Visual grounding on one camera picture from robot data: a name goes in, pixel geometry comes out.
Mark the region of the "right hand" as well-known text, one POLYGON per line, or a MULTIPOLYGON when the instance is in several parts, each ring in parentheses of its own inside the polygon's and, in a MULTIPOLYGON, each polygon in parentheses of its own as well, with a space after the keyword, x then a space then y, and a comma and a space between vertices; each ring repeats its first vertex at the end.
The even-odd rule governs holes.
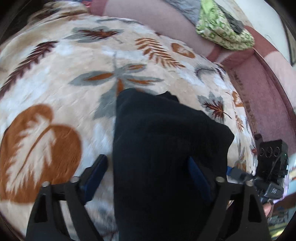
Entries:
POLYGON ((263 204, 263 210, 266 218, 272 215, 273 208, 274 208, 274 204, 272 202, 266 202, 265 204, 263 204))

